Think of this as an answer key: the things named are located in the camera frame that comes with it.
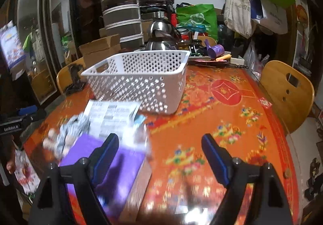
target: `chair handle hole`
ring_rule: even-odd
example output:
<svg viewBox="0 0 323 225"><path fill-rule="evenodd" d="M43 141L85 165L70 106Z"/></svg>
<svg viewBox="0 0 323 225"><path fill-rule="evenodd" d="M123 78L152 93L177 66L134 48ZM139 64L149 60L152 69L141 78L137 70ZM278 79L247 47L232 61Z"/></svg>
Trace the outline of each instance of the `chair handle hole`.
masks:
<svg viewBox="0 0 323 225"><path fill-rule="evenodd" d="M293 76L292 74L290 74L290 73L286 74L286 80L292 86L294 86L294 87L297 87L298 86L298 79L295 76Z"/></svg>

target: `white tote bag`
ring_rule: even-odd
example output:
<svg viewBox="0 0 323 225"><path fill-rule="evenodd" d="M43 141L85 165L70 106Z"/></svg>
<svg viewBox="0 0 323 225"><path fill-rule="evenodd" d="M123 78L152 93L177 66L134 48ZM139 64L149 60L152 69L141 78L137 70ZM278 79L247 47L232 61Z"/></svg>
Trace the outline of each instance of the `white tote bag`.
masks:
<svg viewBox="0 0 323 225"><path fill-rule="evenodd" d="M250 0L226 0L223 15L229 29L245 38L251 37L254 29L250 15Z"/></svg>

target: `person's hand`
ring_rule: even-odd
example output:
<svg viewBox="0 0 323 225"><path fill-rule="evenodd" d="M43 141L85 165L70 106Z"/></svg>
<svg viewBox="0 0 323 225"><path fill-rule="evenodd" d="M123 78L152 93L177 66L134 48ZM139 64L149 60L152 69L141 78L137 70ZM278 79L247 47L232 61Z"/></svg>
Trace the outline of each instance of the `person's hand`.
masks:
<svg viewBox="0 0 323 225"><path fill-rule="evenodd" d="M7 170L9 171L10 174L13 174L14 171L16 170L16 162L15 162L15 159L16 159L16 153L15 153L15 146L13 145L12 141L11 141L11 144L10 144L10 148L9 148L9 160L7 162Z"/></svg>

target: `blue gripper pad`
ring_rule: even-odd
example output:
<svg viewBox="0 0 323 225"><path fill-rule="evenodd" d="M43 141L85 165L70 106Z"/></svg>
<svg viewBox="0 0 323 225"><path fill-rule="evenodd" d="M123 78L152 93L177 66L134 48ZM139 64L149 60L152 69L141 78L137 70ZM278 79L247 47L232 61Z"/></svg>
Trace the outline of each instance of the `blue gripper pad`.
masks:
<svg viewBox="0 0 323 225"><path fill-rule="evenodd" d="M205 134L201 143L216 180L226 188L233 173L232 157L226 149L219 147L211 134Z"/></svg>
<svg viewBox="0 0 323 225"><path fill-rule="evenodd" d="M110 134L101 147L93 150L90 155L91 183L94 187L101 184L119 148L119 138Z"/></svg>
<svg viewBox="0 0 323 225"><path fill-rule="evenodd" d="M24 116L27 114L35 113L37 111L37 107L35 105L33 106L28 106L25 108L21 108L18 110L18 115L19 116Z"/></svg>

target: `paper document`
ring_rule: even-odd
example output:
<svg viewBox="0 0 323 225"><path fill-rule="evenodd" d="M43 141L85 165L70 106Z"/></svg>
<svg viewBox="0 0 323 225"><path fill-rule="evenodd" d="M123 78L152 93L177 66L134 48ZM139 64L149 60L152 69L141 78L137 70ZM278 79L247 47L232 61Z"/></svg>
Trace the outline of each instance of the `paper document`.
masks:
<svg viewBox="0 0 323 225"><path fill-rule="evenodd" d="M140 102L110 102L90 100L84 114L90 118L88 134L106 139L110 133L122 138L123 130L133 124Z"/></svg>

